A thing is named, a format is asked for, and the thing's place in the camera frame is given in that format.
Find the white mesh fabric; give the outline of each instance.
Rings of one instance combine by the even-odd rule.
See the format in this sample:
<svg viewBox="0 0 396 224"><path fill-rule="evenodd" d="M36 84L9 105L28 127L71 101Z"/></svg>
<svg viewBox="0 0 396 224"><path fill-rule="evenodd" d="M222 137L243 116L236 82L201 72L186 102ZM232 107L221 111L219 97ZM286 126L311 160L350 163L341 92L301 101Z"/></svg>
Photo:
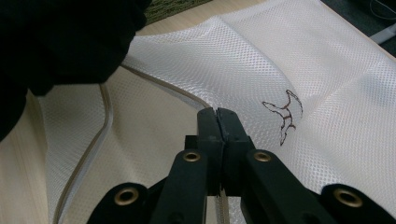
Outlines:
<svg viewBox="0 0 396 224"><path fill-rule="evenodd" d="M267 1L130 52L124 65L237 112L308 188L346 183L396 216L396 64L319 1ZM297 131L279 147L282 118L262 102L285 105L286 90L304 114L291 104Z"/></svg>
<svg viewBox="0 0 396 224"><path fill-rule="evenodd" d="M46 158L49 222L82 155L104 125L97 85L61 86L40 98L48 142Z"/></svg>
<svg viewBox="0 0 396 224"><path fill-rule="evenodd" d="M208 105L234 110L255 143L279 148L279 115L262 102L285 105L286 90L294 89L265 55L222 19L215 17L170 35L140 37L131 48L133 55L125 59L125 65L171 83ZM291 104L290 110L297 124L301 108Z"/></svg>
<svg viewBox="0 0 396 224"><path fill-rule="evenodd" d="M113 126L61 223L86 223L94 207L118 184L150 187L162 180L183 150L185 135L196 134L198 111L141 77L120 68L106 85ZM208 212L207 223L215 223L214 211Z"/></svg>
<svg viewBox="0 0 396 224"><path fill-rule="evenodd" d="M269 0L189 30L136 37L130 52L124 65L141 75L237 112L256 147L275 152L306 187L346 183L396 216L396 64L319 1ZM123 69L107 85L113 126L62 223L85 223L119 183L160 180L184 136L196 134L197 110L158 87ZM97 87L63 88L40 102L50 220L105 121ZM231 202L231 220L243 223Z"/></svg>

